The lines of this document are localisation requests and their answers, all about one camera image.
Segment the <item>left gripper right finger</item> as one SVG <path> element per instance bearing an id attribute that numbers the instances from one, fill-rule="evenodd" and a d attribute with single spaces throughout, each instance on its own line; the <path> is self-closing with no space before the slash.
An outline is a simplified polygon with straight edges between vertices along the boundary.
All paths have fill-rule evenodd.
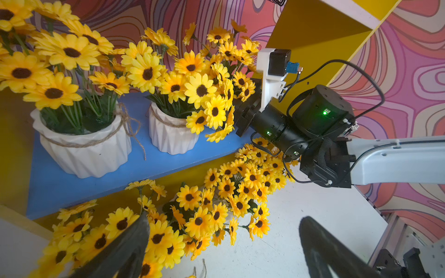
<path id="1" fill-rule="evenodd" d="M 309 276 L 312 278 L 379 278 L 350 249 L 312 217 L 302 218 L 299 234 Z"/>

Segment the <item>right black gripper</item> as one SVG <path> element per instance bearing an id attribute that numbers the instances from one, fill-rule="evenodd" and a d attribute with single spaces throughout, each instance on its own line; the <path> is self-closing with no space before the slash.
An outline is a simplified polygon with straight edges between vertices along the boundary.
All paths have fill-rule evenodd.
<path id="1" fill-rule="evenodd" d="M 246 101 L 233 100 L 236 134 L 242 137 L 251 128 L 279 148 L 287 158 L 299 158 L 308 148 L 308 138 L 273 105 L 269 104 L 260 111 L 261 81 L 254 79 L 253 83 L 255 92 Z"/>

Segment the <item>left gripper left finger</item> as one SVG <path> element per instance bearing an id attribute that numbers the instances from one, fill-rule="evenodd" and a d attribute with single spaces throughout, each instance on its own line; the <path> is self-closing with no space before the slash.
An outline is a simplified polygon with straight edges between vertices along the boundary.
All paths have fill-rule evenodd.
<path id="1" fill-rule="evenodd" d="M 72 278 L 137 278 L 149 241 L 147 212 L 110 243 L 100 254 L 75 271 Z"/>

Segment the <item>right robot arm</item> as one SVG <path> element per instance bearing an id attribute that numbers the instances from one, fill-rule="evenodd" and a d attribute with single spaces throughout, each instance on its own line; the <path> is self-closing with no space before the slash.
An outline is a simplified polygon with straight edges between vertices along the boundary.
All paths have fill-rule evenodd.
<path id="1" fill-rule="evenodd" d="M 349 188 L 373 183 L 442 184 L 445 139 L 442 136 L 365 140 L 350 139 L 357 128 L 351 104 L 330 88 L 318 85 L 299 95 L 283 114 L 269 104 L 268 92 L 247 101 L 235 100 L 237 135 L 253 129 L 276 146 L 284 162 L 300 161 L 309 183 Z M 396 259 L 388 228 L 370 261 L 363 262 L 311 217 L 299 227 L 301 245 L 312 278 L 442 278 L 445 243 L 407 247 L 400 242 Z"/>

